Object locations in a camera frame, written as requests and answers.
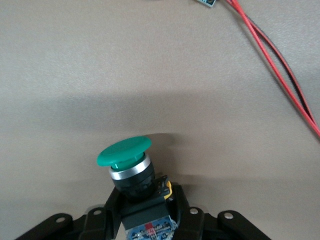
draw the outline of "cable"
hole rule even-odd
[[[237,12],[237,8],[234,6],[234,4],[232,3],[231,0],[226,0],[226,2],[233,8],[235,9]],[[265,41],[265,43],[271,48],[271,50],[273,51],[273,53],[275,54],[275,56],[278,58],[278,60],[280,61],[281,65],[283,66],[283,68],[285,69],[287,75],[289,76],[289,79],[294,87],[294,90],[296,91],[299,100],[302,104],[302,107],[304,108],[304,110],[306,111],[306,113],[309,115],[309,117],[312,119],[312,121],[314,122],[314,124],[317,124],[315,121],[315,118],[311,112],[311,109],[308,105],[308,102],[303,94],[303,91],[298,83],[298,80],[296,78],[296,76],[294,75],[292,69],[290,68],[289,64],[287,63],[286,59],[284,58],[284,56],[281,54],[281,52],[278,50],[278,48],[276,47],[276,45],[271,41],[271,39],[261,30],[261,28],[252,20],[250,19],[250,17],[248,17],[246,15],[246,17],[248,18],[248,20],[250,21],[250,24],[252,25],[252,27],[254,28],[254,30],[256,31],[257,34],[259,34],[262,39]]]
[[[258,44],[259,48],[261,49],[262,53],[264,54],[266,60],[268,61],[269,65],[271,66],[272,70],[274,71],[275,75],[279,79],[280,83],[282,84],[283,88],[293,101],[293,104],[297,107],[300,111],[306,122],[312,127],[314,132],[320,137],[320,129],[318,128],[317,124],[313,121],[313,119],[308,115],[307,111],[303,108],[302,104],[297,100],[295,94],[292,92],[289,85],[286,83],[284,77],[281,75],[279,69],[277,68],[276,64],[272,60],[271,56],[269,55],[268,51],[266,50],[265,46],[263,45],[261,39],[259,38],[258,34],[256,33],[252,23],[246,16],[244,10],[242,9],[241,5],[239,4],[238,0],[232,0],[233,7],[237,10],[241,18],[243,19],[245,25],[248,27],[249,31],[251,32],[252,36],[254,37],[256,43]]]

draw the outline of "beige background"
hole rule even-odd
[[[319,119],[320,1],[240,3]],[[136,135],[192,205],[318,239],[320,141],[248,36],[222,0],[0,1],[0,239],[103,204],[96,157]]]

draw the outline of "yellow plastic part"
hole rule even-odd
[[[165,199],[165,200],[167,200],[167,199],[172,195],[172,185],[171,185],[171,182],[168,181],[168,182],[166,183],[166,186],[170,189],[170,193],[169,193],[168,195],[165,195],[165,196],[164,196],[164,199]]]

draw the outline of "green button cap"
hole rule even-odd
[[[146,136],[135,136],[119,141],[103,150],[96,162],[101,167],[123,171],[136,166],[144,159],[144,152],[151,146]]]

